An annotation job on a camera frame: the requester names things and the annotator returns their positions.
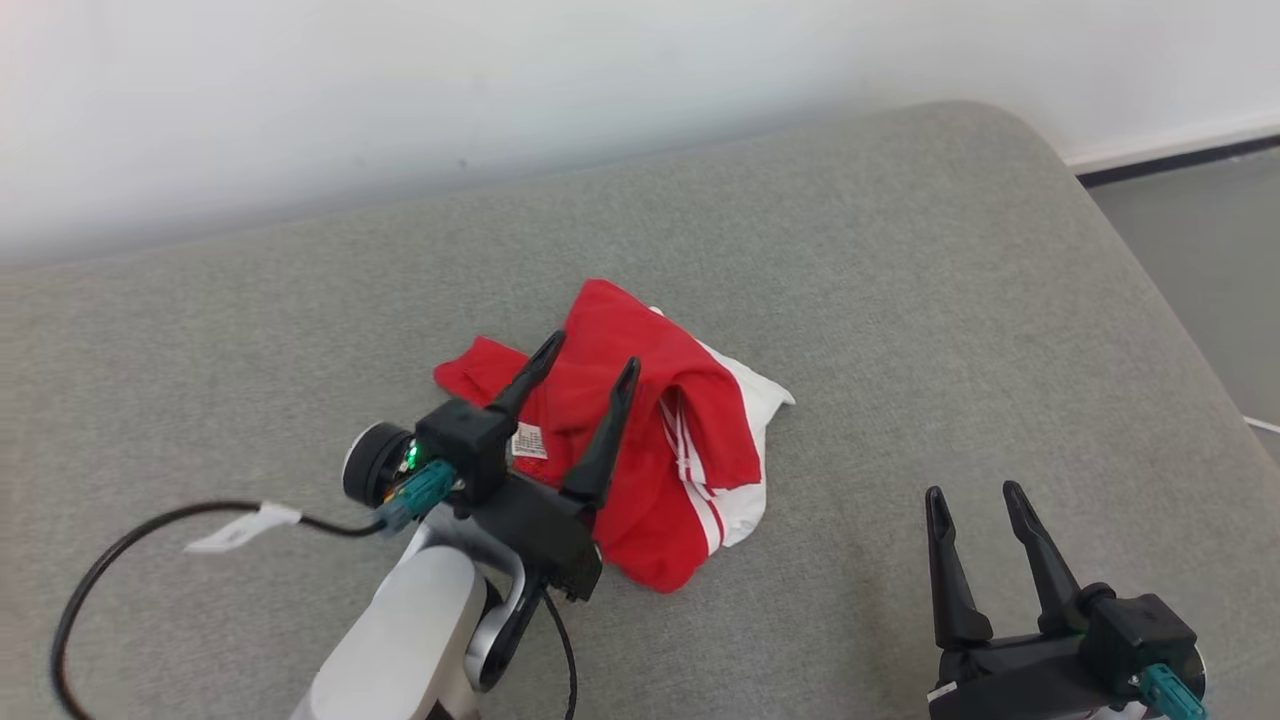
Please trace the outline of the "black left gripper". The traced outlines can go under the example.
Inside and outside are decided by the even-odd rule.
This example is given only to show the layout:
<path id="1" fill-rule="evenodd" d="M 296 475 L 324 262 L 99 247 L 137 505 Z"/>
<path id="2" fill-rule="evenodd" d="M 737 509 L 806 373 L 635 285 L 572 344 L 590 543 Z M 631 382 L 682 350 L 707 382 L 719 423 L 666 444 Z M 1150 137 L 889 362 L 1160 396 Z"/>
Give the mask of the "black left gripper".
<path id="1" fill-rule="evenodd" d="M 550 374 L 566 333 L 553 332 L 520 372 L 489 402 L 504 416 L 520 416 L 532 392 Z M 641 361 L 630 357 L 607 395 L 605 411 L 585 450 L 566 474 L 561 491 L 520 475 L 508 475 L 497 489 L 475 500 L 454 492 L 454 511 L 472 518 L 516 553 L 531 574 L 573 602 L 594 594 L 603 571 L 593 530 L 603 507 L 637 389 Z"/>

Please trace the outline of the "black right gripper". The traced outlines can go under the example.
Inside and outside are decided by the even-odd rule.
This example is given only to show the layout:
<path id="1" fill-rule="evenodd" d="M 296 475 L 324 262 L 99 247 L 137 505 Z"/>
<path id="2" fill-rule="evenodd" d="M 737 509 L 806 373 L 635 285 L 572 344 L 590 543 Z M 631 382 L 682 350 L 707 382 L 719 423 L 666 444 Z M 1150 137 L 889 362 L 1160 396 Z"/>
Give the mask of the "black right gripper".
<path id="1" fill-rule="evenodd" d="M 1030 566 L 1041 633 L 1083 633 L 1073 571 L 1015 480 L 1004 483 L 1012 532 Z M 956 528 L 940 487 L 925 492 L 925 530 L 940 680 L 932 719 L 1097 719 L 1132 697 L 1132 642 L 1112 632 L 993 639 L 975 607 L 956 550 Z"/>

